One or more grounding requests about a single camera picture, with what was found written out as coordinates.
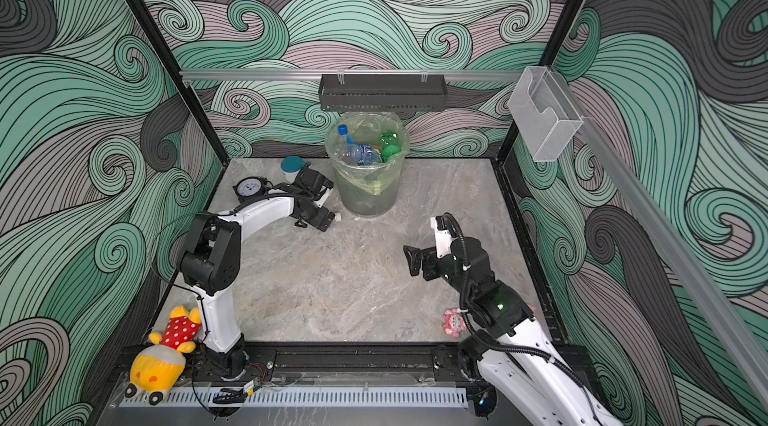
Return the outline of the clear bottle blue scenic label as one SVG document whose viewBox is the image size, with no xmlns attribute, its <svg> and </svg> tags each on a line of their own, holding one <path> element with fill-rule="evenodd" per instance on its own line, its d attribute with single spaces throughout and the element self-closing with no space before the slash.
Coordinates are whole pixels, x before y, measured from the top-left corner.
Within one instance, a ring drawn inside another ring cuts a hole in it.
<svg viewBox="0 0 768 426">
<path fill-rule="evenodd" d="M 365 161 L 365 146 L 357 144 L 354 141 L 348 134 L 348 127 L 346 124 L 339 125 L 337 131 L 340 137 L 340 143 L 336 147 L 337 157 L 345 164 L 351 166 L 362 165 Z"/>
</svg>

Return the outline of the small clear bottle blue label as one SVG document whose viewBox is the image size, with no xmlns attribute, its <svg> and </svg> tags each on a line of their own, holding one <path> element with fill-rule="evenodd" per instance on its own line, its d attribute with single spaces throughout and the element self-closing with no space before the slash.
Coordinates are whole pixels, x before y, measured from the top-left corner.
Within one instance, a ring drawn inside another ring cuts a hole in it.
<svg viewBox="0 0 768 426">
<path fill-rule="evenodd" d="M 354 144 L 350 146 L 350 151 L 354 165 L 371 166 L 383 162 L 381 152 L 377 147 Z"/>
</svg>

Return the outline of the green soda bottle yellow cap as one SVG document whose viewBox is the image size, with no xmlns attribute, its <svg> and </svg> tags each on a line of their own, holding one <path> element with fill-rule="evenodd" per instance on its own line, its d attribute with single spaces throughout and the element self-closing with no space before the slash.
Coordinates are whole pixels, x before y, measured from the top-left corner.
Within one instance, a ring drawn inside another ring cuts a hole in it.
<svg viewBox="0 0 768 426">
<path fill-rule="evenodd" d="M 381 159 L 384 163 L 402 151 L 399 136 L 395 132 L 385 132 L 380 136 Z"/>
</svg>

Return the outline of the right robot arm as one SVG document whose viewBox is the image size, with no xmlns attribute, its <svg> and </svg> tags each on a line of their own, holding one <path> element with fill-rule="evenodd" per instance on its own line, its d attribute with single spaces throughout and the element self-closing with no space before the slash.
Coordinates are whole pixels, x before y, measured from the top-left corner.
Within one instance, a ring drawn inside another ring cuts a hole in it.
<svg viewBox="0 0 768 426">
<path fill-rule="evenodd" d="M 533 310 L 497 279 L 482 243 L 466 236 L 456 218 L 430 220 L 434 246 L 406 246 L 412 276 L 442 279 L 459 294 L 452 315 L 468 332 L 459 344 L 462 372 L 487 383 L 533 425 L 616 425 L 585 380 L 566 363 Z"/>
</svg>

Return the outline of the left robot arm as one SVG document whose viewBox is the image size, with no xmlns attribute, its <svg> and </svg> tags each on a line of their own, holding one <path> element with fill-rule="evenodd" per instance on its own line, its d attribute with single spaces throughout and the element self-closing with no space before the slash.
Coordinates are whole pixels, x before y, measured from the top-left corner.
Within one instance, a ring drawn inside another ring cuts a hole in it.
<svg viewBox="0 0 768 426">
<path fill-rule="evenodd" d="M 258 176 L 240 180 L 234 186 L 238 205 L 221 213 L 196 214 L 185 238 L 179 271 L 196 296 L 207 364 L 226 379 L 240 377 L 247 368 L 234 306 L 243 241 L 287 218 L 297 227 L 321 232 L 335 219 L 325 206 L 334 188 L 331 179 L 308 163 L 285 177 L 282 183 Z"/>
</svg>

